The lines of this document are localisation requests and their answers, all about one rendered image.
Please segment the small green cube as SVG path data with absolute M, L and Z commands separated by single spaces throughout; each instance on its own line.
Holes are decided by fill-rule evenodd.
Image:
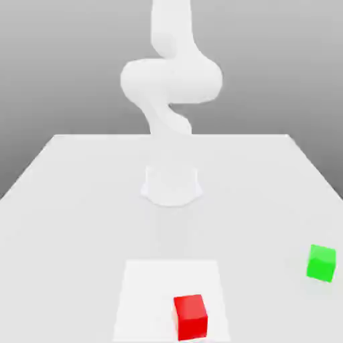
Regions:
M 336 270 L 336 250 L 320 245 L 311 245 L 306 275 L 331 283 Z

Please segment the small red cube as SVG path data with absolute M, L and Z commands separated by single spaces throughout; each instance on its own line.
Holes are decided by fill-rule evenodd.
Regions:
M 184 341 L 207 337 L 208 314 L 202 296 L 177 296 L 173 301 L 177 339 Z

